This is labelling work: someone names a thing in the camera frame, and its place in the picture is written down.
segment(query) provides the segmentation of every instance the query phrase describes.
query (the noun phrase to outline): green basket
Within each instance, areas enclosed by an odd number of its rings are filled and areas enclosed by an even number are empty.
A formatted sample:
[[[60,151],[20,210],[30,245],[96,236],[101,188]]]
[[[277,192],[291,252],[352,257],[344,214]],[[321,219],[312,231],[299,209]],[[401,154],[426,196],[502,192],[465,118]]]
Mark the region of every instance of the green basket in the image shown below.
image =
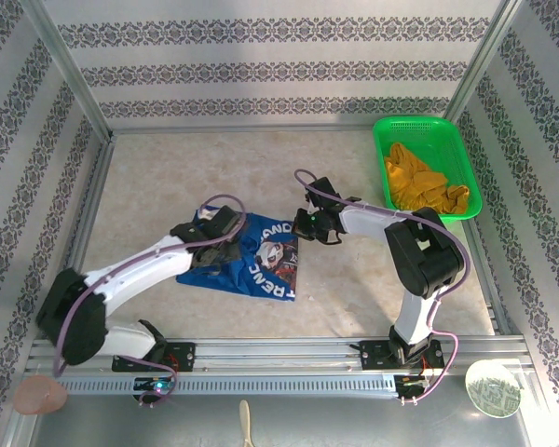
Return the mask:
[[[440,214],[443,222],[470,219],[481,211],[483,200],[478,184],[464,142],[452,123],[433,116],[392,116],[377,121],[373,135],[387,208],[398,209],[391,201],[384,157],[389,156],[392,144],[400,142],[431,169],[445,174],[450,184],[465,184],[470,189],[467,211],[464,214]]]

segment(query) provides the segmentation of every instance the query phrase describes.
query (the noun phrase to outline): white plate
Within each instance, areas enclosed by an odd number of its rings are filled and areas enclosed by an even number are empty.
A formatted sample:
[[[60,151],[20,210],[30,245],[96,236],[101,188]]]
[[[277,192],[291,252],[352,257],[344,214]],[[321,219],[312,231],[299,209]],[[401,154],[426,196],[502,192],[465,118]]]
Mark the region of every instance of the white plate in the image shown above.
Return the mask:
[[[468,368],[466,390],[474,406],[491,417],[510,417],[520,408],[520,384],[494,360],[479,360]]]

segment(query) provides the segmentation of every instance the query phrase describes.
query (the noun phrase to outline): patterned wall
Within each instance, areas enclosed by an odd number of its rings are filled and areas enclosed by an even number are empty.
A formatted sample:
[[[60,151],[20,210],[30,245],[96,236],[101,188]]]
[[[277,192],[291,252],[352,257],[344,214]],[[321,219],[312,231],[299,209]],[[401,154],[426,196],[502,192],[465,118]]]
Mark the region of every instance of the patterned wall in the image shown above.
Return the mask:
[[[499,0],[46,0],[113,129],[441,115]]]
[[[559,0],[522,6],[458,124],[499,296],[559,416]]]
[[[102,147],[17,0],[0,0],[0,440]]]

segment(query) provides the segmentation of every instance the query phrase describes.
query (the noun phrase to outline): yellow cloth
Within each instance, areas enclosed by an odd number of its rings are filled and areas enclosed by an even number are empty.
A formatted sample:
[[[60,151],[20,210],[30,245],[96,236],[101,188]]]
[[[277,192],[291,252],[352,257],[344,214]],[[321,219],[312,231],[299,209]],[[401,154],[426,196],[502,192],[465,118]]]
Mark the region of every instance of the yellow cloth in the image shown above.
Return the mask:
[[[432,171],[400,142],[391,146],[385,166],[391,200],[400,210],[431,207],[441,214],[462,214],[468,209],[468,186],[447,187],[443,174]]]

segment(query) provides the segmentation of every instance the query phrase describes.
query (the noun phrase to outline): enclosure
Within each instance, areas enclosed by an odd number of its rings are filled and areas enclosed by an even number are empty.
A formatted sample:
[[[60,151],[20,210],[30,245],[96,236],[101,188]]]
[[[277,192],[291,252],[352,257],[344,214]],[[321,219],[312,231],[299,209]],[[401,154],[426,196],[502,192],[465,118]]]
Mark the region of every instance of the enclosure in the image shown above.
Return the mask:
[[[404,287],[384,243],[345,235],[298,242],[294,301],[168,278],[120,306],[195,344],[167,410],[103,356],[60,379],[63,411],[13,411],[51,375],[34,318],[62,269],[129,258],[215,194],[291,221],[295,169],[384,205],[372,128],[395,115],[456,124],[483,201],[446,224],[472,266],[435,319],[460,336],[443,389],[369,399],[391,376],[351,346],[387,339]],[[514,417],[473,408],[479,359],[520,382]],[[559,444],[559,0],[0,0],[0,445],[234,445],[240,396],[257,445]]]

